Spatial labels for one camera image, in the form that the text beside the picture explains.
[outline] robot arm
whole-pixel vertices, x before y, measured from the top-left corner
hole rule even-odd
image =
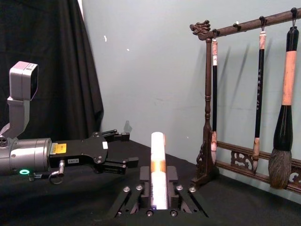
[[[94,132],[85,140],[53,142],[50,138],[19,140],[16,137],[29,121],[29,102],[38,88],[38,65],[18,62],[9,72],[9,124],[0,131],[0,175],[28,175],[30,181],[64,176],[64,168],[88,165],[95,173],[125,174],[126,168],[137,167],[138,158],[108,159],[108,142],[128,141],[129,133],[116,130]],[[52,173],[45,173],[58,168]]]

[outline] green led light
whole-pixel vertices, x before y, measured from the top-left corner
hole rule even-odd
[[[27,174],[29,174],[30,172],[29,172],[28,169],[22,169],[22,170],[20,170],[19,173],[20,173],[20,174],[23,174],[23,175],[27,175]]]

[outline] wooden brush rack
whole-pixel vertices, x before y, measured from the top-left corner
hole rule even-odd
[[[293,18],[291,11],[286,11],[283,13],[271,15],[265,17],[266,23],[265,26],[271,26],[279,23],[284,23],[291,21]],[[301,8],[297,9],[296,19],[301,18]],[[213,165],[211,157],[211,137],[212,129],[210,125],[210,112],[211,112],[211,68],[212,68],[212,38],[222,37],[226,35],[236,34],[239,32],[247,32],[249,30],[261,28],[261,20],[255,19],[241,24],[234,24],[229,27],[224,27],[213,31],[202,30],[201,24],[208,24],[210,27],[209,21],[203,23],[196,23],[191,26],[199,26],[197,31],[194,31],[193,34],[197,35],[198,38],[202,41],[206,41],[206,79],[205,79],[205,124],[203,128],[203,144],[197,156],[197,169],[196,175],[191,180],[191,183],[199,187],[202,184],[209,182],[214,179],[219,174],[217,167],[233,171],[235,173],[257,179],[269,184],[269,177],[260,173],[253,173],[252,171],[252,153],[253,150],[246,147],[241,147],[233,144],[227,144],[222,141],[217,141],[217,147],[223,148],[231,151],[231,162],[226,163],[222,161],[216,161]],[[260,152],[260,159],[269,160],[270,153]],[[288,191],[292,191],[298,194],[301,194],[301,161],[297,159],[292,159],[292,171],[291,177],[294,174],[293,180],[289,181],[287,187],[285,188]]]

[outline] black curtain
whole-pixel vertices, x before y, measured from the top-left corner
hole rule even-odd
[[[102,98],[77,0],[0,0],[0,128],[9,122],[9,70],[18,61],[39,65],[19,139],[84,139],[100,130]]]

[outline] yellow label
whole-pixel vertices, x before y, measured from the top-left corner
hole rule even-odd
[[[53,154],[63,154],[67,151],[67,144],[56,144],[53,146]]]

